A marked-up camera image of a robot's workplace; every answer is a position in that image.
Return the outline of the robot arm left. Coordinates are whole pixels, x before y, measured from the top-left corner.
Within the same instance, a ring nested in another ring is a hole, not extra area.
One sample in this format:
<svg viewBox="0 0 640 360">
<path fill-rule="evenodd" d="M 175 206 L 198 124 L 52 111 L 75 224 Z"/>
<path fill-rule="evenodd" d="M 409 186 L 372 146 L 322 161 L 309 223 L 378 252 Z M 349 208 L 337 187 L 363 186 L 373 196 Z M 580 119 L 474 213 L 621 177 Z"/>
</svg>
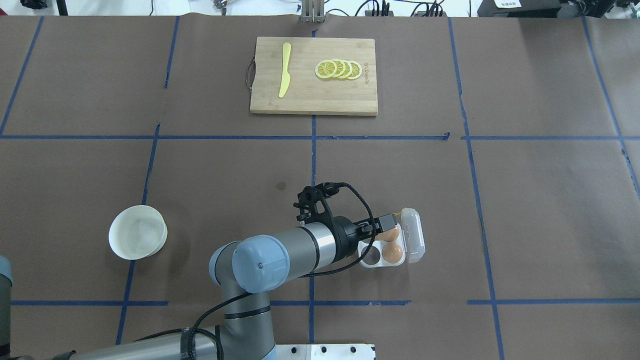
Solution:
<svg viewBox="0 0 640 360">
<path fill-rule="evenodd" d="M 0 256 L 0 359 L 9 360 L 10 348 L 10 319 L 11 292 L 13 278 L 10 261 Z"/>
</svg>

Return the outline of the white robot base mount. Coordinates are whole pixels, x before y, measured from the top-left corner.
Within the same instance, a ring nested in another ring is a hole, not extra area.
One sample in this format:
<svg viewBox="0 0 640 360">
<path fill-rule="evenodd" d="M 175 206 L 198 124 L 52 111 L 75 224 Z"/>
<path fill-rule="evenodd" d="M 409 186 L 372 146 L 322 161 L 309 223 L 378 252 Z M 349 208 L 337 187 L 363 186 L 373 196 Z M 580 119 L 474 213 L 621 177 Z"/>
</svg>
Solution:
<svg viewBox="0 0 640 360">
<path fill-rule="evenodd" d="M 375 360 L 374 344 L 277 344 L 277 360 Z"/>
</svg>

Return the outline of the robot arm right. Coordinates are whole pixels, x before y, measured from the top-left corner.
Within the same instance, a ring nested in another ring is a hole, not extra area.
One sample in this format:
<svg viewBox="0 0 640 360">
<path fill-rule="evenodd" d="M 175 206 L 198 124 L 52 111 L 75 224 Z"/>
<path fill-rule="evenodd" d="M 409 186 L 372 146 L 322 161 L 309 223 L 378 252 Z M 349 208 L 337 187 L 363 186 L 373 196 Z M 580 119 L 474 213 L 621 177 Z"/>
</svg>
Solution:
<svg viewBox="0 0 640 360">
<path fill-rule="evenodd" d="M 369 344 L 277 344 L 269 293 L 281 285 L 361 250 L 376 232 L 397 235 L 393 214 L 352 222 L 337 216 L 302 224 L 276 234 L 255 235 L 219 248 L 209 273 L 222 291 L 222 303 L 204 312 L 192 326 L 165 330 L 137 341 L 87 353 L 69 360 L 308 360 L 345 354 L 373 360 Z"/>
</svg>

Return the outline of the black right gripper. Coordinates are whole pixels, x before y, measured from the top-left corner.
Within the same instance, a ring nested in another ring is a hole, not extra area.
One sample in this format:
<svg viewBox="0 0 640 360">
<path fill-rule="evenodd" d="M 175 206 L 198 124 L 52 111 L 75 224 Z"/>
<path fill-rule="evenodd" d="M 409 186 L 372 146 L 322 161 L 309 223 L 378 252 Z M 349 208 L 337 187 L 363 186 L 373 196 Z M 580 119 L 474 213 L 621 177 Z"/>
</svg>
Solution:
<svg viewBox="0 0 640 360">
<path fill-rule="evenodd" d="M 386 214 L 375 218 L 375 231 L 384 233 L 395 229 L 398 221 L 395 214 Z M 354 255 L 358 248 L 358 243 L 368 239 L 371 235 L 371 224 L 368 220 L 361 223 L 354 223 L 344 216 L 334 216 L 334 239 L 336 250 L 335 261 L 340 261 Z"/>
</svg>

